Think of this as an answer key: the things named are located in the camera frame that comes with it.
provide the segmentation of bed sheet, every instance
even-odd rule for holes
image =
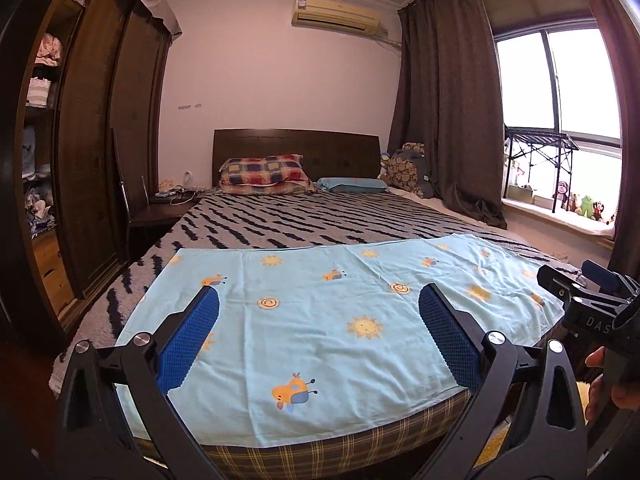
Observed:
[[[462,391],[418,312],[436,283],[487,332],[532,346],[561,318],[537,266],[473,235],[256,250],[181,249],[117,344],[212,286],[220,314],[169,393],[200,444],[268,448],[372,430]],[[149,439],[125,386],[133,435]]]

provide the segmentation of hand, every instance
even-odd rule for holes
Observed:
[[[584,362],[589,368],[604,367],[604,346],[598,348],[587,357]],[[591,420],[596,416],[596,407],[602,393],[602,375],[600,375],[589,387],[589,403],[584,410],[584,416]],[[637,410],[640,408],[640,382],[614,384],[611,389],[611,400],[624,410]]]

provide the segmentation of bed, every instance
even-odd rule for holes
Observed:
[[[321,176],[375,177],[378,138],[301,130],[220,130],[214,136],[213,181],[227,158],[297,152],[305,172]],[[580,271],[513,239],[508,233],[471,224],[393,193],[366,195],[318,192],[295,196],[227,196],[212,193],[195,205],[151,250],[133,263],[92,306],[72,345],[89,339],[112,346],[136,305],[181,249],[285,249],[365,244],[411,238],[473,234],[528,258],[550,264],[576,278]],[[546,335],[562,337],[560,327]],[[50,387],[59,392],[69,349],[54,364]],[[460,392],[428,409],[358,433],[276,447],[204,446],[228,478],[311,479],[380,462],[446,433],[468,393]],[[137,439],[149,455],[148,440]]]

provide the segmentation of brown curtain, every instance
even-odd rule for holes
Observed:
[[[402,63],[389,152],[423,142],[445,205],[506,228],[500,75],[482,0],[417,0],[399,15]]]
[[[609,268],[640,279],[640,35],[620,0],[589,0],[620,104],[622,181]]]

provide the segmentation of wardrobe door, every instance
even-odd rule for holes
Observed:
[[[150,149],[156,152],[155,144],[158,142],[154,93],[158,60],[161,56],[164,59],[162,47],[167,36],[162,22],[153,18],[151,12],[136,1],[125,26],[111,93],[110,127],[129,132],[133,137],[130,145],[134,149],[120,156],[126,156],[140,168],[140,176],[145,179],[148,192],[156,186],[152,179],[157,163],[150,160]]]
[[[91,0],[67,62],[56,139],[58,215],[72,282],[85,295],[118,264],[108,167],[114,65],[133,0]]]

